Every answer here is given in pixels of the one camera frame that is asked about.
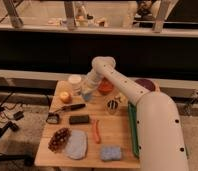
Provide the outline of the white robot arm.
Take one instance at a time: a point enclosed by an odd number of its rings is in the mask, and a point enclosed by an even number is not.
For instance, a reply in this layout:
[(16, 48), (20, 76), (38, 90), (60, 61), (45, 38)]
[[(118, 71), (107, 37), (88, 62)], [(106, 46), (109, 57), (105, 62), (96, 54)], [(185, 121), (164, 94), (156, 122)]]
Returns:
[(113, 57), (94, 57), (82, 92), (95, 90), (108, 79), (136, 107), (141, 171), (189, 171), (179, 112), (161, 91), (149, 91), (115, 69)]

